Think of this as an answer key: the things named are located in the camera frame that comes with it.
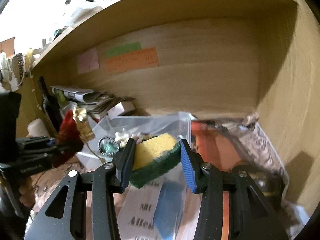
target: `sponge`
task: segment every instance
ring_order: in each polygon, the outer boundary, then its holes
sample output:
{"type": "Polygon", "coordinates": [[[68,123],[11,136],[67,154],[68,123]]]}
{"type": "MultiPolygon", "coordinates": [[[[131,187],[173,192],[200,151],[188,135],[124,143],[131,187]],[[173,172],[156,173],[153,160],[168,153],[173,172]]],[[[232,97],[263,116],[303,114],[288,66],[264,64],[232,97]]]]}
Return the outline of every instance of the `sponge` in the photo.
{"type": "Polygon", "coordinates": [[[143,187],[167,173],[180,162],[181,145],[170,134],[144,141],[136,146],[131,184],[143,187]]]}

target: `stack of papers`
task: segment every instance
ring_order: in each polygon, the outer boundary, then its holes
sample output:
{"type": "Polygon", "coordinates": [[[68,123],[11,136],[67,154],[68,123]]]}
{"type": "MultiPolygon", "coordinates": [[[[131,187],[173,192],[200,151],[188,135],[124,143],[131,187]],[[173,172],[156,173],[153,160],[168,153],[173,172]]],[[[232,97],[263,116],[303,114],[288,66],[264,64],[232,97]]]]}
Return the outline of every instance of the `stack of papers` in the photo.
{"type": "Polygon", "coordinates": [[[118,103],[133,100],[133,98],[114,97],[113,94],[93,89],[62,86],[51,87],[61,107],[68,104],[68,101],[76,102],[80,108],[86,108],[87,113],[97,122],[107,115],[108,111],[118,103]]]}

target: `hand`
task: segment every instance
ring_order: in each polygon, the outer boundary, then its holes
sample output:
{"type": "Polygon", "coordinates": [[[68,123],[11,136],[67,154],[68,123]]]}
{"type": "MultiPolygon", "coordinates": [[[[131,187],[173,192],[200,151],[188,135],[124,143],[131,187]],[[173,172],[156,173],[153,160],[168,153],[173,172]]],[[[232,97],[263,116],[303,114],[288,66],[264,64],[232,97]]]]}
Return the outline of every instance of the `hand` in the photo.
{"type": "Polygon", "coordinates": [[[32,208],[35,205],[35,194],[32,187],[32,179],[27,178],[19,187],[21,193],[20,202],[27,208],[32,208]]]}

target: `orange sticky note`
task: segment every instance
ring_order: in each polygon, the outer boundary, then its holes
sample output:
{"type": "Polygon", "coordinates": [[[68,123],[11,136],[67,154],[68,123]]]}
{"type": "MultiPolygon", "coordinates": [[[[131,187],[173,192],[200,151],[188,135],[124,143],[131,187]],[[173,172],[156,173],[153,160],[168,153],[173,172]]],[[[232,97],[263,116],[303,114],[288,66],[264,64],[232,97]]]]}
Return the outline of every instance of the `orange sticky note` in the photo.
{"type": "Polygon", "coordinates": [[[140,49],[106,60],[107,73],[123,73],[128,70],[159,67],[156,48],[140,49]]]}

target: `dark bottle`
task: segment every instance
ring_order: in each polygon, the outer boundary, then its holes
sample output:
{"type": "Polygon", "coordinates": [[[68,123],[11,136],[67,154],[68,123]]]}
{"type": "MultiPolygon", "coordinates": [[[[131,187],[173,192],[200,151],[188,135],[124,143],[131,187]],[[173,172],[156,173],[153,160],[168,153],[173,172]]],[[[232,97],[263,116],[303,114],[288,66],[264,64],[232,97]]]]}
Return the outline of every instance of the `dark bottle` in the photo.
{"type": "Polygon", "coordinates": [[[59,132],[60,125],[62,123],[62,116],[60,113],[60,106],[58,104],[58,101],[55,97],[49,94],[43,76],[39,77],[38,85],[42,93],[42,111],[49,119],[54,129],[59,132]]]}

